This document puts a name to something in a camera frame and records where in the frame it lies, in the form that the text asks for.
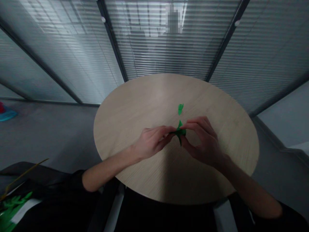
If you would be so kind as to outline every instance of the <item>wood grain surface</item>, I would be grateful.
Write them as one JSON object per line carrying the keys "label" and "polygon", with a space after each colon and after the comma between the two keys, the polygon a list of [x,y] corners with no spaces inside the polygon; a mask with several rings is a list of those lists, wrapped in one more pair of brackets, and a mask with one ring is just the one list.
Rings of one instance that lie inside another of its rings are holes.
{"label": "wood grain surface", "polygon": [[[178,115],[178,105],[184,104]],[[221,149],[247,174],[255,169],[259,143],[244,109],[214,85],[177,74],[155,74],[130,80],[103,101],[94,122],[97,150],[105,160],[127,148],[142,129],[178,126],[206,115],[218,134]],[[186,137],[200,143],[193,131]],[[193,205],[221,199],[235,190],[214,168],[193,159],[177,137],[159,153],[116,176],[132,190],[157,201]]]}

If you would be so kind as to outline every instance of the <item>horizontal blinds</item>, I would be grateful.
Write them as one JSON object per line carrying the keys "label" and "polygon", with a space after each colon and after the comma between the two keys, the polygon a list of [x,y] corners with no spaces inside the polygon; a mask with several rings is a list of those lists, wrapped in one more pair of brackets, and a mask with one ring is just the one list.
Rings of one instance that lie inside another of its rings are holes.
{"label": "horizontal blinds", "polygon": [[12,90],[0,84],[0,98],[15,98],[15,99],[23,99],[23,97],[17,95]]}
{"label": "horizontal blinds", "polygon": [[124,82],[96,1],[1,1],[0,16],[83,103]]}
{"label": "horizontal blinds", "polygon": [[0,79],[3,82],[35,100],[75,102],[2,30],[0,57]]}
{"label": "horizontal blinds", "polygon": [[179,73],[204,80],[239,1],[105,3],[129,79]]}
{"label": "horizontal blinds", "polygon": [[210,83],[252,113],[309,69],[307,1],[248,4]]}

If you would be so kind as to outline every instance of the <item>hand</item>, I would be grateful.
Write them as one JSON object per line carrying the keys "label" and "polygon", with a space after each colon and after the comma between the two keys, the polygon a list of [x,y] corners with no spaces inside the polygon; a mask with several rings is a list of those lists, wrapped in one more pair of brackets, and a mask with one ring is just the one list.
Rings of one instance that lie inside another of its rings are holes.
{"label": "hand", "polygon": [[206,116],[189,119],[180,129],[193,130],[198,135],[201,144],[196,147],[185,136],[181,136],[183,147],[198,161],[215,166],[228,157],[220,150],[217,134]]}
{"label": "hand", "polygon": [[176,128],[172,126],[144,128],[137,142],[132,145],[133,153],[142,160],[152,157],[171,141],[175,134],[166,134],[173,131]]}

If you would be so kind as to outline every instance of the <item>white paper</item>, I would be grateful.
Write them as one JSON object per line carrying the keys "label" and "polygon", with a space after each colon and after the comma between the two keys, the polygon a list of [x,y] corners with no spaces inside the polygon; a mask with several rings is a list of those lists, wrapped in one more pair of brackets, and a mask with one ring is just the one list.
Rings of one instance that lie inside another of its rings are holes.
{"label": "white paper", "polygon": [[11,222],[14,224],[19,223],[19,221],[23,218],[25,213],[30,210],[33,206],[39,204],[41,200],[37,199],[30,199],[28,200],[20,209],[19,211],[14,215],[14,217],[11,219]]}

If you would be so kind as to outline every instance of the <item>green leaf cutout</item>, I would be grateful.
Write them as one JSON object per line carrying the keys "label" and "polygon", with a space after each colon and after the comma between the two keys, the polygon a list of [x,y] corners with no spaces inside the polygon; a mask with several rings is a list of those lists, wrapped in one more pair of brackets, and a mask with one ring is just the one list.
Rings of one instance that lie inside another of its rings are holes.
{"label": "green leaf cutout", "polygon": [[178,106],[178,115],[181,115],[182,110],[183,110],[183,104],[179,104],[179,106]]}
{"label": "green leaf cutout", "polygon": [[180,142],[180,146],[181,146],[181,138],[180,138],[180,136],[181,136],[181,135],[186,136],[186,133],[187,133],[186,130],[180,129],[180,127],[181,127],[182,125],[183,125],[182,122],[179,120],[179,124],[178,124],[178,127],[177,127],[176,131],[170,132],[170,133],[169,133],[169,134],[175,134],[175,135],[178,137],[179,142]]}

